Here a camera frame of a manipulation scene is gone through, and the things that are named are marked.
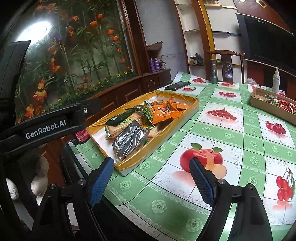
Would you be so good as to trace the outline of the green fruit-print tablecloth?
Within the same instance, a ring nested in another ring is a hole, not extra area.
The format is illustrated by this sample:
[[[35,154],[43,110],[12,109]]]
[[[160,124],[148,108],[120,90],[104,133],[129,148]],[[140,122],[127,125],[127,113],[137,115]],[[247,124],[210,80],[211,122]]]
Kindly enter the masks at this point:
[[[250,106],[252,86],[210,84],[179,73],[199,109],[128,175],[111,176],[99,206],[108,240],[196,240],[211,208],[188,162],[198,157],[235,186],[252,184],[274,240],[295,222],[295,126]]]

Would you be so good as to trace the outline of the white spray bottle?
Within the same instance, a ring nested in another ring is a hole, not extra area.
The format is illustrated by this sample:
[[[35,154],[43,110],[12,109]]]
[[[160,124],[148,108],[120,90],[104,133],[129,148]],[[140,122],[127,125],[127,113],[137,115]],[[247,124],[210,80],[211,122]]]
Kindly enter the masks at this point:
[[[272,86],[272,92],[278,94],[280,90],[280,73],[278,67],[275,68],[275,72],[273,74],[273,86]]]

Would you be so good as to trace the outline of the black television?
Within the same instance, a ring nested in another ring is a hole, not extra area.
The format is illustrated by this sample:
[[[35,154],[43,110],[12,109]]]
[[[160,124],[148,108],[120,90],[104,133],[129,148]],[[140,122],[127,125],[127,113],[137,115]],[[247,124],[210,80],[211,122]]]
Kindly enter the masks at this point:
[[[295,75],[295,36],[269,21],[236,14],[245,59]]]

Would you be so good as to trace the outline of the purple bottles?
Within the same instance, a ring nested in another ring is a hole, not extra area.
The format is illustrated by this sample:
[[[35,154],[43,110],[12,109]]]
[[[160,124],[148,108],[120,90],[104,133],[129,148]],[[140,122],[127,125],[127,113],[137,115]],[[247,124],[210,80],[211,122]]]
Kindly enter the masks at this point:
[[[154,58],[154,59],[151,58],[149,61],[149,64],[150,64],[150,68],[151,68],[152,73],[159,72],[161,70],[160,63],[157,58]]]

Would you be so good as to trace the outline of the brown cardboard box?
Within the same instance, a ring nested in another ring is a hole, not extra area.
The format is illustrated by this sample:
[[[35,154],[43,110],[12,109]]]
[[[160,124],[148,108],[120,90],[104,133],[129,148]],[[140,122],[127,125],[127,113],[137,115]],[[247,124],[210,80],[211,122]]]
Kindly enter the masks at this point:
[[[256,87],[251,94],[250,104],[295,125],[295,101],[292,99]]]

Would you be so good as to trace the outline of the dark wooden chair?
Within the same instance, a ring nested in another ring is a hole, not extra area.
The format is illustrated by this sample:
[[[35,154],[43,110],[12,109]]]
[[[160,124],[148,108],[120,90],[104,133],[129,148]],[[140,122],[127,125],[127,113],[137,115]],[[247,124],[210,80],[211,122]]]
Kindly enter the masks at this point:
[[[237,56],[240,58],[240,68],[241,68],[241,83],[244,83],[244,57],[245,53],[238,53],[231,50],[206,50],[207,54],[210,55],[220,55],[221,56],[221,68],[222,68],[222,80],[223,82],[233,83],[233,64],[232,56]]]

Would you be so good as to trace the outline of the grey flashlight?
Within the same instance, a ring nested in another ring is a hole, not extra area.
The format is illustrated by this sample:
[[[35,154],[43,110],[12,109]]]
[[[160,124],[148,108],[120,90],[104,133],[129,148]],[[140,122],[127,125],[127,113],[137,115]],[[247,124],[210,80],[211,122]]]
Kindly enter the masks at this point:
[[[210,60],[210,70],[211,70],[210,83],[217,84],[218,79],[217,79],[217,67],[216,67],[216,60],[215,59]]]

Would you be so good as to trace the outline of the large orange snack bag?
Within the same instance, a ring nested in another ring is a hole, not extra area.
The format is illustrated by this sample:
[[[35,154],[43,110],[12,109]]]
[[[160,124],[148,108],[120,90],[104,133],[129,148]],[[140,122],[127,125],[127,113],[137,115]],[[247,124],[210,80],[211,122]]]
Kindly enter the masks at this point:
[[[155,100],[155,101],[151,101],[151,100],[145,100],[144,101],[144,106],[150,106],[150,107],[153,107],[153,106],[162,106],[162,107],[166,107],[169,104],[169,101],[168,100]]]

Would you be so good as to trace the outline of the dark green snack packet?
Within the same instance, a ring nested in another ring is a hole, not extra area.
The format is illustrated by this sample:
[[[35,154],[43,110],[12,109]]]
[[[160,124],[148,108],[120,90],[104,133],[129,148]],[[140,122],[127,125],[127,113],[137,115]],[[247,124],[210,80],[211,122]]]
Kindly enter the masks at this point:
[[[124,123],[129,123],[131,121],[137,121],[140,125],[147,122],[147,118],[144,117],[144,114],[140,108],[130,108],[125,112],[115,115],[109,119],[105,124],[107,126],[118,126]]]

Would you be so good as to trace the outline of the small orange snack packet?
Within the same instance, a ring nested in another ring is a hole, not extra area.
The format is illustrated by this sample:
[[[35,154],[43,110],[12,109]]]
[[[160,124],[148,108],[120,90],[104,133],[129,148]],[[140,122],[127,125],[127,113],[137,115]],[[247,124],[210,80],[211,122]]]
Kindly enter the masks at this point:
[[[171,118],[175,119],[181,115],[180,112],[170,103],[153,105],[152,108],[154,110],[152,118],[153,124],[157,124]]]

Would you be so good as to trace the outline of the green cracker pack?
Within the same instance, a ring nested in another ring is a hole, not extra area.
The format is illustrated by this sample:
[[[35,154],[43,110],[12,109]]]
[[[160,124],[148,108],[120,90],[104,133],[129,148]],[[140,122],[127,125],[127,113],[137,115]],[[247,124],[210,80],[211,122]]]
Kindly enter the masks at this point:
[[[108,139],[114,139],[120,135],[133,121],[137,121],[139,125],[144,125],[147,122],[147,118],[138,112],[133,113],[128,118],[124,119],[117,125],[105,125],[106,137]]]
[[[149,122],[151,124],[153,117],[154,117],[154,108],[152,107],[152,105],[148,102],[148,101],[144,101],[143,106],[141,107],[142,112],[145,114],[145,116],[147,117],[147,119],[149,120]]]

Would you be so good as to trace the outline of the red green candies pile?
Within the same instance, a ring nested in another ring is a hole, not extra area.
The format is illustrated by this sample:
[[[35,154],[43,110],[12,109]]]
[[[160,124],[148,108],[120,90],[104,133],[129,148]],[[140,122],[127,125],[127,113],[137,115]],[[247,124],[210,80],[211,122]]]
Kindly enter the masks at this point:
[[[296,107],[295,107],[295,104],[291,103],[291,102],[288,102],[284,99],[281,99],[281,98],[277,98],[275,97],[274,95],[269,95],[269,94],[266,94],[264,96],[264,98],[259,98],[259,100],[262,100],[262,101],[265,101],[265,102],[268,102],[274,106],[277,106],[283,110],[286,110],[290,113],[293,113],[295,114],[295,110],[296,110]]]

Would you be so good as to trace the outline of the black smartphone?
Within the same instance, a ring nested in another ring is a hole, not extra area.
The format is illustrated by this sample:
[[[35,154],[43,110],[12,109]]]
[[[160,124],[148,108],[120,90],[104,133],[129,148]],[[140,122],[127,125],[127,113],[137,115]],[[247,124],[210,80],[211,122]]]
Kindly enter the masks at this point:
[[[171,84],[169,86],[165,87],[165,90],[171,90],[171,91],[176,91],[178,89],[181,89],[182,87],[188,86],[190,85],[190,82],[186,82],[186,81],[179,81],[177,83]]]

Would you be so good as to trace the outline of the silver foil snack bag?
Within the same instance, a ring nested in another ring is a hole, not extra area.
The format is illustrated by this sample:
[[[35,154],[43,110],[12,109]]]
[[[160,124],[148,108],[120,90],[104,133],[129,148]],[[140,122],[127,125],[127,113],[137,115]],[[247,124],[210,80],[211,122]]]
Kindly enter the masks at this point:
[[[112,142],[115,161],[118,164],[122,163],[129,155],[139,150],[150,131],[151,128],[143,128],[137,121],[132,121]]]

